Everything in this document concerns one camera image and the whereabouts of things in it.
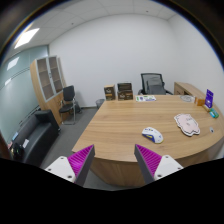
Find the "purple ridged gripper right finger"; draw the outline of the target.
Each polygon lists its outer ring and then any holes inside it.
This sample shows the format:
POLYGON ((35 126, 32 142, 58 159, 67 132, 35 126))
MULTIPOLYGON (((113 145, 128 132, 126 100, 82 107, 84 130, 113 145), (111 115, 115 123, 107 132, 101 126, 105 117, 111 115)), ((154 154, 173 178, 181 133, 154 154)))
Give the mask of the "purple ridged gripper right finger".
POLYGON ((161 156, 139 144, 135 145, 134 155, 145 184, 152 183, 182 169, 182 166, 171 156, 161 156))

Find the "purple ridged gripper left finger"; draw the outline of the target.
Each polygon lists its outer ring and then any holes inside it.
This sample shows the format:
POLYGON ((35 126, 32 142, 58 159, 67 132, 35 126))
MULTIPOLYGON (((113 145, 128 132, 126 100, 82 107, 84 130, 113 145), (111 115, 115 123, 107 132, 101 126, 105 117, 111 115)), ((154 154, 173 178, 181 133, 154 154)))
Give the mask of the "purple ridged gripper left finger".
POLYGON ((60 156, 46 168, 46 171, 83 186, 94 156, 95 148, 90 145, 69 157, 60 156))

